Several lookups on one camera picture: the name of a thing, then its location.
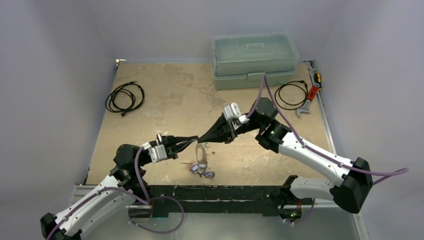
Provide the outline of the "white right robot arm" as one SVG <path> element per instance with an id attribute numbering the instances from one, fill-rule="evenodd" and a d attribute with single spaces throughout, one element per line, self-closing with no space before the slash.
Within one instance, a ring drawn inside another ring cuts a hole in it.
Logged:
<path id="1" fill-rule="evenodd" d="M 267 97 L 261 97 L 251 109 L 252 115 L 246 116 L 235 102 L 230 103 L 223 107 L 221 116 L 205 134 L 189 140 L 229 144 L 238 135 L 257 130 L 255 139 L 264 149 L 295 159 L 326 178 L 289 176 L 277 195 L 282 204 L 321 199 L 333 201 L 349 213 L 360 212 L 374 185 L 367 173 L 370 166 L 366 160 L 336 156 L 339 163 L 335 163 L 329 159 L 330 152 L 321 148 L 312 151 L 312 143 L 298 139 L 293 130 L 276 120 L 277 108 Z"/>

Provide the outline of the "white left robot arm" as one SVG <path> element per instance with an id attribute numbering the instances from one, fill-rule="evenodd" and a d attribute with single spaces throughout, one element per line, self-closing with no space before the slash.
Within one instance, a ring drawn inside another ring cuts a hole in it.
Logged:
<path id="1" fill-rule="evenodd" d="M 122 144 L 115 152 L 115 167 L 88 194 L 67 209 L 40 219 L 41 232 L 46 240 L 80 240 L 94 226 L 115 211 L 136 203 L 152 208 L 159 196 L 151 194 L 143 180 L 144 165 L 177 159 L 198 136 L 158 134 L 156 139 L 141 146 Z"/>

